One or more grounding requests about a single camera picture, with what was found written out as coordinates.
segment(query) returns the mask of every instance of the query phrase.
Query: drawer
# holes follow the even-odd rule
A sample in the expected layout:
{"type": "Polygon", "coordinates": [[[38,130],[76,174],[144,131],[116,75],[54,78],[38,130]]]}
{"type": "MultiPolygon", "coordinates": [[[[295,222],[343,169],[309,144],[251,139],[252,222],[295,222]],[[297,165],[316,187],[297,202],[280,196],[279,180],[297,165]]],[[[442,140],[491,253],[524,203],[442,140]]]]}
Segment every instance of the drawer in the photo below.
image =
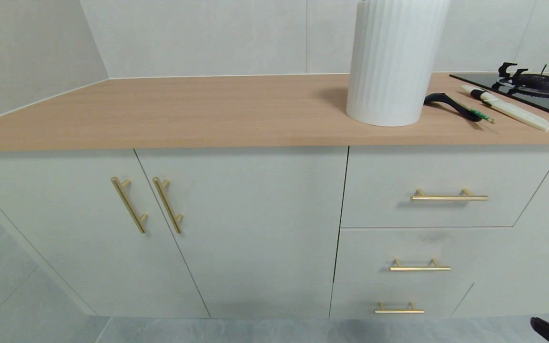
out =
{"type": "Polygon", "coordinates": [[[351,146],[343,228],[512,226],[549,170],[549,145],[351,146]],[[411,202],[426,195],[486,202],[411,202]]]}
{"type": "Polygon", "coordinates": [[[471,282],[463,285],[450,286],[447,278],[432,279],[426,284],[409,284],[400,282],[374,284],[348,284],[335,282],[332,292],[332,304],[329,313],[330,319],[367,319],[382,317],[413,317],[442,318],[450,317],[456,306],[471,287],[471,282]],[[409,303],[413,302],[422,314],[381,313],[379,303],[383,303],[384,310],[410,310],[409,303]]]}
{"type": "Polygon", "coordinates": [[[335,282],[421,284],[447,278],[461,285],[488,272],[489,256],[504,248],[498,244],[512,228],[413,228],[341,230],[335,282]],[[449,271],[391,271],[394,260],[402,266],[434,267],[431,259],[449,271]]]}

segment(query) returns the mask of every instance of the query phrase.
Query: drawer handle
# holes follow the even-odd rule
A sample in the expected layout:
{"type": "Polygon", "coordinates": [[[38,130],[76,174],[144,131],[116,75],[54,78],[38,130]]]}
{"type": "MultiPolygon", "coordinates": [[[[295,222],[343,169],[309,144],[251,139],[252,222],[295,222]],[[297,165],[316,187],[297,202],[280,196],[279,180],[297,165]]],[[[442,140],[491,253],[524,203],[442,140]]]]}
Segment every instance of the drawer handle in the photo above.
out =
{"type": "Polygon", "coordinates": [[[422,189],[417,189],[415,195],[410,197],[413,202],[487,202],[488,196],[486,195],[473,195],[469,189],[464,188],[461,190],[463,195],[456,197],[449,197],[446,195],[425,195],[422,189]]]}
{"type": "Polygon", "coordinates": [[[431,259],[430,263],[433,263],[433,265],[426,265],[426,266],[415,266],[415,267],[409,267],[409,266],[403,266],[401,263],[399,263],[399,259],[394,259],[393,262],[395,265],[392,267],[389,267],[389,270],[392,272],[439,272],[439,271],[450,271],[450,267],[448,265],[440,265],[440,263],[437,262],[436,259],[431,259]]]}
{"type": "Polygon", "coordinates": [[[379,306],[381,308],[379,310],[374,310],[375,314],[421,314],[425,313],[425,310],[419,310],[418,308],[414,307],[414,302],[410,302],[410,309],[407,308],[396,308],[392,310],[385,310],[383,303],[378,302],[379,306]]]}
{"type": "Polygon", "coordinates": [[[156,190],[158,191],[158,194],[162,199],[162,203],[164,204],[164,208],[166,208],[166,213],[168,213],[168,217],[171,219],[171,222],[173,222],[173,226],[175,226],[175,231],[177,232],[177,234],[181,234],[181,227],[179,223],[181,222],[181,219],[183,219],[183,214],[175,215],[175,212],[173,211],[173,208],[168,201],[168,197],[166,197],[165,188],[168,187],[168,185],[170,184],[169,180],[164,180],[164,182],[160,182],[159,178],[153,178],[152,181],[154,182],[156,190]]]}
{"type": "Polygon", "coordinates": [[[122,202],[126,206],[126,209],[128,209],[128,213],[131,214],[132,219],[135,221],[135,224],[137,225],[137,228],[139,228],[139,232],[145,233],[145,228],[143,226],[143,222],[148,218],[148,214],[144,213],[139,217],[135,210],[132,208],[131,202],[128,200],[128,196],[126,195],[126,192],[124,191],[124,188],[131,184],[131,180],[126,180],[125,182],[120,183],[120,180],[116,178],[115,176],[112,178],[113,186],[116,188],[116,191],[118,191],[118,194],[120,195],[120,199],[122,199],[122,202]]]}

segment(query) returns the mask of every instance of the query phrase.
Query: gold bar handle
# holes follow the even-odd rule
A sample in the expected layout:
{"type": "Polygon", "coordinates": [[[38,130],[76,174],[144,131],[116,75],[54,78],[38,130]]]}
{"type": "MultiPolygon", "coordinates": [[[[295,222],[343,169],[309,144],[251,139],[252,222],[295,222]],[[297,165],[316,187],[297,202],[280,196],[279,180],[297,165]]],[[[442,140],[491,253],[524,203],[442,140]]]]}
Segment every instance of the gold bar handle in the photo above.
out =
{"type": "Polygon", "coordinates": [[[158,191],[158,194],[162,199],[162,203],[164,204],[164,208],[166,208],[166,213],[168,213],[168,217],[171,219],[171,222],[173,222],[173,226],[175,226],[175,231],[177,232],[177,234],[181,234],[181,226],[179,225],[179,223],[181,223],[181,219],[183,219],[183,214],[180,213],[178,215],[175,215],[175,212],[173,211],[173,208],[169,203],[168,197],[166,197],[165,188],[168,187],[168,185],[170,184],[169,180],[164,180],[164,182],[161,182],[159,178],[153,178],[152,181],[154,182],[156,190],[158,191]]]}
{"type": "Polygon", "coordinates": [[[131,180],[126,180],[125,182],[120,183],[120,180],[116,178],[115,176],[112,178],[113,186],[116,188],[116,191],[118,191],[118,194],[120,195],[120,199],[122,199],[122,202],[126,206],[126,209],[128,209],[128,213],[131,214],[132,219],[135,221],[135,224],[137,225],[137,228],[139,228],[139,232],[145,233],[145,228],[143,226],[143,222],[148,218],[148,214],[144,213],[139,217],[135,210],[132,208],[131,202],[128,200],[128,195],[126,195],[126,192],[124,191],[124,188],[131,184],[131,180]]]}
{"type": "Polygon", "coordinates": [[[410,197],[413,202],[487,202],[486,195],[473,195],[469,189],[461,190],[462,195],[456,197],[448,197],[446,195],[425,195],[421,188],[417,189],[415,195],[410,197]]]}
{"type": "Polygon", "coordinates": [[[399,263],[399,259],[394,259],[393,262],[395,265],[392,267],[389,267],[389,270],[392,272],[439,272],[439,271],[450,271],[449,265],[440,265],[440,263],[437,262],[436,259],[431,259],[430,263],[433,263],[433,265],[426,265],[426,266],[416,266],[416,267],[409,267],[409,266],[403,266],[401,263],[399,263]]]}
{"type": "Polygon", "coordinates": [[[381,308],[379,310],[374,310],[375,314],[421,314],[425,313],[425,310],[419,310],[418,308],[414,307],[414,302],[410,302],[410,309],[407,308],[398,308],[393,310],[385,310],[383,303],[378,303],[381,308]]]}

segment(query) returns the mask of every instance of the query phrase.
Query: white vase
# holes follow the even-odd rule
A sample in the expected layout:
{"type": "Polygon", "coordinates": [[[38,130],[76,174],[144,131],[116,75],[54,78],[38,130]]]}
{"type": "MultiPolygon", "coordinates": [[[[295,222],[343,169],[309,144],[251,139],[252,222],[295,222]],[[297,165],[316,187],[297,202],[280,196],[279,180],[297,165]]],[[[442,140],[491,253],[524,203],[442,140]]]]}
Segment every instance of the white vase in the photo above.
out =
{"type": "Polygon", "coordinates": [[[450,0],[357,4],[346,113],[379,126],[416,123],[450,0]]]}

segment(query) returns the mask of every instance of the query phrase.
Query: black glass cooktop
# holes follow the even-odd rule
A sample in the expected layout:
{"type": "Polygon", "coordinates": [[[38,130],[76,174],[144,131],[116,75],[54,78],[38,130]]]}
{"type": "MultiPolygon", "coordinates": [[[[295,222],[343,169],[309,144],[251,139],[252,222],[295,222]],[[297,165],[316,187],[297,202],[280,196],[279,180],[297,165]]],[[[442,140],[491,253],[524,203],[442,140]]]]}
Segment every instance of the black glass cooktop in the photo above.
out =
{"type": "Polygon", "coordinates": [[[522,74],[526,69],[510,75],[505,73],[507,67],[502,66],[502,68],[503,73],[499,69],[499,73],[460,72],[450,76],[549,112],[549,75],[522,74]],[[531,83],[534,79],[539,79],[541,83],[531,83]]]}

